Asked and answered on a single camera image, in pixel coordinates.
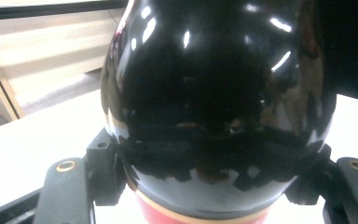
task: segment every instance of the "white surface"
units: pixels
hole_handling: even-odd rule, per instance
[[[100,93],[92,92],[0,127],[0,205],[42,186],[48,167],[67,157],[82,157],[104,126]],[[327,143],[332,159],[358,158],[358,100],[338,96]],[[266,224],[323,224],[324,200],[297,206],[282,196],[271,208]],[[146,223],[129,189],[115,207],[97,207],[98,224]]]

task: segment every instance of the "black glossy object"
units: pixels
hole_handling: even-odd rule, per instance
[[[328,133],[323,49],[313,1],[130,1],[102,76],[127,175],[191,217],[271,205]]]

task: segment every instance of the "white table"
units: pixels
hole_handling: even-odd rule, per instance
[[[43,186],[55,161],[83,157],[91,140],[104,126],[100,92],[94,91],[0,127],[0,206]],[[358,158],[358,100],[338,96],[327,143],[332,160]],[[271,208],[266,224],[324,223],[324,200],[297,206],[282,196]],[[130,190],[117,206],[97,207],[97,223],[146,223]]]

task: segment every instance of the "glossy black surface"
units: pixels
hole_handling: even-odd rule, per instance
[[[102,103],[141,192],[228,218],[270,205],[312,162],[333,89],[313,1],[134,1]]]

